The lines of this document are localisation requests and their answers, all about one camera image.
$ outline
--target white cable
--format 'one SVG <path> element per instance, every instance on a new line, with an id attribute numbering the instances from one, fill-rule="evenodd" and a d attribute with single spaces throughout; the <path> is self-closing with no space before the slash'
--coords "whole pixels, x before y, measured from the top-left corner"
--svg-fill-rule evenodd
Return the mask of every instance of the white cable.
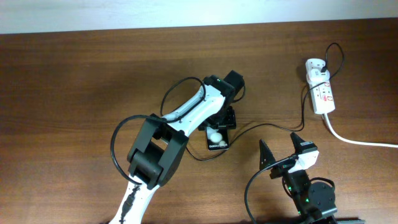
<path id="1" fill-rule="evenodd" d="M 375 142 L 359 142 L 359 141 L 352 141 L 352 140 L 345 139 L 345 138 L 341 137 L 340 135 L 338 135 L 335 132 L 335 130 L 333 130 L 333 128 L 331 127 L 330 121 L 329 121 L 328 114 L 326 114 L 326 113 L 323 114 L 323 118 L 325 119 L 326 124 L 328 125 L 328 128 L 329 128 L 330 132 L 334 136 L 336 136 L 336 138 L 338 138 L 338 139 L 340 139 L 340 140 L 342 140 L 344 142 L 348 142 L 348 143 L 351 143 L 351 144 L 360 144 L 360 145 L 364 145 L 364 146 L 383 146 L 383 147 L 396 147 L 396 148 L 398 148 L 398 145 L 394 145 L 394 144 L 375 143 Z"/>

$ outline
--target white wall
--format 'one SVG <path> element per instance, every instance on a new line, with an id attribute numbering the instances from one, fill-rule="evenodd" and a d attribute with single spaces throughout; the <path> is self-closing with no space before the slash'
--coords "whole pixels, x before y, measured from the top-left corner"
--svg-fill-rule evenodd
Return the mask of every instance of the white wall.
<path id="1" fill-rule="evenodd" d="M 0 33 L 398 17 L 398 0 L 0 0 Z"/>

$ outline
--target white label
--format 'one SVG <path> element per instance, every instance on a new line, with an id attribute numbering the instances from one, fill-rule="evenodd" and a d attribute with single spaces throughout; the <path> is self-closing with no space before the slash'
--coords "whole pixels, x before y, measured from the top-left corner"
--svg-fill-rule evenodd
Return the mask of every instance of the white label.
<path id="1" fill-rule="evenodd" d="M 312 144 L 313 142 L 301 142 L 300 145 L 301 146 L 306 146 L 307 144 Z"/>
<path id="2" fill-rule="evenodd" d="M 225 147 L 228 144 L 209 145 L 209 147 Z"/>

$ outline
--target electrical cord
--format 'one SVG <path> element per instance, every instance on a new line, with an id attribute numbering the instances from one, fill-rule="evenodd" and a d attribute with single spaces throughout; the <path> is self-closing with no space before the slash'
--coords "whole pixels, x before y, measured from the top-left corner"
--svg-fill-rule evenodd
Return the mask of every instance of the electrical cord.
<path id="1" fill-rule="evenodd" d="M 110 147 L 110 149 L 111 149 L 111 157 L 112 157 L 113 164 L 114 164 L 114 166 L 116 167 L 116 169 L 119 171 L 119 173 L 120 173 L 126 180 L 132 182 L 133 184 L 135 184 L 135 185 L 141 185 L 141 183 L 138 183 L 138 182 L 132 180 L 132 179 L 123 171 L 123 169 L 120 167 L 118 161 L 116 160 L 116 156 L 115 156 L 115 153 L 114 153 L 114 142 L 115 142 L 115 140 L 116 140 L 116 136 L 118 135 L 119 130 L 120 130 L 120 129 L 123 127 L 123 125 L 125 125 L 128 121 L 131 121 L 131 120 L 134 120 L 134 119 L 151 119 L 151 120 L 153 120 L 153 121 L 158 121 L 158 122 L 162 122 L 162 123 L 174 123 L 174 122 L 176 122 L 176 121 L 182 119 L 182 118 L 183 118 L 185 115 L 187 115 L 192 109 L 194 109 L 194 107 L 196 107 L 199 103 L 201 103 L 201 102 L 205 99 L 205 96 L 206 96 L 205 84 L 204 84 L 199 78 L 197 78 L 197 77 L 187 77 L 187 78 L 183 78 L 182 80 L 180 80 L 180 81 L 178 81 L 176 84 L 174 84 L 174 85 L 166 92 L 165 96 L 163 97 L 162 106 L 161 106 L 161 109 L 160 109 L 160 112 L 162 112 L 164 101 L 165 101 L 167 95 L 170 93 L 170 91 L 173 90 L 176 86 L 178 86 L 178 85 L 181 84 L 182 82 L 187 81 L 187 80 L 196 80 L 196 81 L 200 82 L 200 85 L 201 85 L 202 88 L 203 88 L 203 96 L 200 98 L 200 101 L 198 101 L 198 103 L 196 103 L 195 105 L 193 105 L 193 106 L 192 106 L 188 111 L 186 111 L 183 115 L 180 115 L 178 118 L 175 118 L 175 119 L 173 119 L 173 120 L 167 120 L 167 119 L 165 119 L 165 118 L 156 118 L 156 117 L 148 116 L 148 115 L 133 115 L 133 116 L 130 116 L 130 117 L 128 117 L 128 118 L 122 120 L 122 121 L 116 126 L 115 130 L 113 131 L 112 138 L 111 138 L 111 147 Z"/>
<path id="2" fill-rule="evenodd" d="M 129 194 L 129 196 L 127 196 L 126 200 L 123 202 L 123 206 L 122 206 L 122 213 L 120 214 L 120 220 L 119 223 L 123 224 L 124 223 L 124 217 L 127 215 L 127 213 L 131 210 L 132 207 L 132 203 L 134 202 L 134 200 L 136 199 L 136 193 L 137 191 L 139 191 L 139 185 L 135 186 L 132 189 L 131 194 Z"/>
<path id="3" fill-rule="evenodd" d="M 330 76 L 330 78 L 328 79 L 328 81 L 331 80 L 335 75 L 337 75 L 337 73 L 339 73 L 339 72 L 341 71 L 341 69 L 343 68 L 343 65 L 344 65 L 344 61 L 345 61 L 345 55 L 344 55 L 343 49 L 341 48 L 341 46 L 340 46 L 338 43 L 333 42 L 333 43 L 331 43 L 331 44 L 326 48 L 326 51 L 325 51 L 325 67 L 327 68 L 327 65 L 328 65 L 328 51 L 329 51 L 330 47 L 333 46 L 333 45 L 337 46 L 337 47 L 339 48 L 339 50 L 340 50 L 340 53 L 341 53 L 341 63 L 340 63 L 339 68 Z M 237 139 L 238 139 L 239 137 L 241 137 L 243 134 L 247 133 L 248 131 L 250 131 L 250 130 L 252 130 L 252 129 L 254 129 L 254 128 L 258 128 L 258 127 L 261 127 L 261 126 L 272 126 L 272 127 L 279 128 L 279 129 L 284 130 L 284 131 L 290 131 L 290 132 L 299 132 L 299 131 L 302 131 L 302 130 L 304 129 L 304 127 L 305 127 L 305 119 L 304 119 L 305 100 L 307 99 L 307 96 L 308 96 L 308 94 L 311 92 L 311 90 L 313 90 L 314 88 L 316 88 L 316 87 L 318 87 L 318 86 L 320 86 L 320 85 L 322 85 L 322 84 L 324 84 L 324 83 L 326 83 L 326 82 L 321 82 L 321 83 L 319 83 L 319 84 L 313 86 L 313 87 L 310 88 L 310 89 L 306 92 L 306 94 L 304 95 L 303 100 L 302 100 L 302 103 L 301 103 L 301 122 L 300 122 L 300 124 L 297 126 L 297 127 L 300 127 L 300 126 L 301 126 L 301 128 L 298 128 L 298 129 L 294 130 L 294 129 L 284 128 L 284 127 L 282 127 L 282 126 L 279 126 L 279 125 L 276 125 L 276 124 L 272 124 L 272 123 L 262 123 L 262 124 L 255 125 L 255 126 L 253 126 L 253 127 L 251 127 L 251 128 L 248 128 L 247 130 L 243 131 L 241 134 L 239 134 L 235 139 L 233 139 L 233 140 L 231 141 L 231 143 L 229 144 L 229 146 L 232 146 L 232 143 L 234 143 L 235 140 L 237 140 Z M 220 157 L 222 154 L 226 153 L 227 150 L 222 151 L 222 152 L 220 152 L 219 154 L 217 154 L 217 155 L 215 155 L 215 156 L 213 156 L 213 157 L 210 157 L 210 158 L 206 158 L 206 159 L 199 159 L 199 158 L 195 157 L 195 156 L 189 151 L 188 148 L 187 148 L 187 152 L 194 158 L 194 160 L 200 161 L 200 162 L 207 162 L 207 161 L 212 161 L 213 159 L 216 159 L 217 157 Z"/>
<path id="4" fill-rule="evenodd" d="M 329 180 L 329 179 L 326 179 L 326 178 L 323 178 L 323 177 L 314 177 L 314 178 L 312 178 L 310 180 L 310 182 L 313 182 L 314 180 L 320 180 L 320 181 L 324 181 L 324 182 L 330 184 L 332 189 L 333 189 L 333 191 L 335 191 L 335 189 L 336 189 L 335 183 L 332 180 Z"/>
<path id="5" fill-rule="evenodd" d="M 275 163 L 273 163 L 273 164 L 267 166 L 266 168 L 257 171 L 257 172 L 250 178 L 248 184 L 246 185 L 246 188 L 245 188 L 245 190 L 244 190 L 244 205 L 246 206 L 246 211 L 248 212 L 249 217 L 250 217 L 251 221 L 253 222 L 253 224 L 257 224 L 257 222 L 256 222 L 256 220 L 254 219 L 253 215 L 251 214 L 250 208 L 249 208 L 249 204 L 248 204 L 248 191 L 249 191 L 249 187 L 250 187 L 251 183 L 252 183 L 252 182 L 254 181 L 254 179 L 255 179 L 259 174 L 261 174 L 262 172 L 264 172 L 264 171 L 266 171 L 266 170 L 269 170 L 269 169 L 271 169 L 272 167 L 274 167 L 274 166 L 276 166 L 276 165 L 278 165 L 278 164 L 280 164 L 280 163 L 282 163 L 282 162 L 285 162 L 285 161 L 287 161 L 287 160 L 289 160 L 289 159 L 292 159 L 292 158 L 291 158 L 291 157 L 286 157 L 285 159 L 281 159 L 281 160 L 279 160 L 279 161 L 277 161 L 277 162 L 275 162 Z"/>
<path id="6" fill-rule="evenodd" d="M 386 144 L 386 143 L 375 143 L 375 142 L 360 142 L 360 141 L 352 141 L 349 139 L 345 139 L 343 137 L 341 137 L 340 135 L 338 135 L 335 130 L 331 127 L 330 121 L 329 121 L 329 117 L 328 114 L 323 114 L 323 119 L 326 121 L 326 124 L 330 130 L 330 132 L 338 139 L 344 141 L 344 142 L 348 142 L 351 144 L 359 144 L 362 146 L 382 146 L 382 147 L 395 147 L 398 148 L 398 145 L 396 144 Z"/>
<path id="7" fill-rule="evenodd" d="M 287 196 L 289 196 L 290 198 L 293 198 L 292 195 L 289 193 L 289 191 L 286 189 L 286 183 L 285 183 L 285 178 L 282 177 L 282 186 L 284 187 L 285 193 L 287 194 Z"/>
<path id="8" fill-rule="evenodd" d="M 246 94 L 246 85 L 244 84 L 244 85 L 243 85 L 243 93 L 242 93 L 242 96 L 241 96 L 239 99 L 237 99 L 237 100 L 233 100 L 232 103 L 237 103 L 237 102 L 239 102 L 240 100 L 242 100 L 242 99 L 244 98 L 245 94 Z"/>

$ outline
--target small white ball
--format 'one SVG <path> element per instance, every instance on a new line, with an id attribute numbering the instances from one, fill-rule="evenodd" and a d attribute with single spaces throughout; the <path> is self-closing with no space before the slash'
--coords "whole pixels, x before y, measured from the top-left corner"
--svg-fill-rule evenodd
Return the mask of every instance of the small white ball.
<path id="1" fill-rule="evenodd" d="M 212 143 L 219 143 L 221 140 L 223 140 L 223 135 L 220 133 L 214 133 L 210 136 L 210 141 L 212 141 Z"/>
<path id="2" fill-rule="evenodd" d="M 216 133 L 218 130 L 215 130 L 211 127 L 206 128 L 207 136 L 211 136 L 212 134 Z"/>

